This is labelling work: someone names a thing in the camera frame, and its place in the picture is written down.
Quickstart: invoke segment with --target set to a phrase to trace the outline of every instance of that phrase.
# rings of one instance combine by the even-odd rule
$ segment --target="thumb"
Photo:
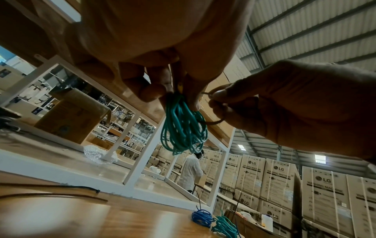
[[[275,88],[276,84],[281,85],[281,82],[284,82],[294,65],[295,63],[290,60],[277,62],[263,71],[233,84],[213,89],[211,91],[212,98],[219,102],[234,103],[257,94],[266,96],[268,92],[273,91],[271,86]]]

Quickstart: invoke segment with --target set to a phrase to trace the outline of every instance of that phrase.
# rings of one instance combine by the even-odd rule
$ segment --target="man in white shirt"
[[[202,158],[203,151],[197,154],[188,155],[183,163],[181,169],[180,177],[177,181],[177,184],[187,190],[190,193],[193,193],[193,188],[195,186],[195,177],[201,177],[204,172],[200,167],[199,159]]]

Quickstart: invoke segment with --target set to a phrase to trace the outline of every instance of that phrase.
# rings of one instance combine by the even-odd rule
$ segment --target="hand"
[[[91,77],[113,80],[103,62],[119,62],[123,82],[146,102],[173,91],[171,64],[189,108],[198,110],[200,92],[240,44],[254,2],[82,0],[82,21],[66,30],[66,41],[75,65]]]
[[[211,93],[209,105],[219,118],[279,145],[376,155],[373,72],[286,60]]]

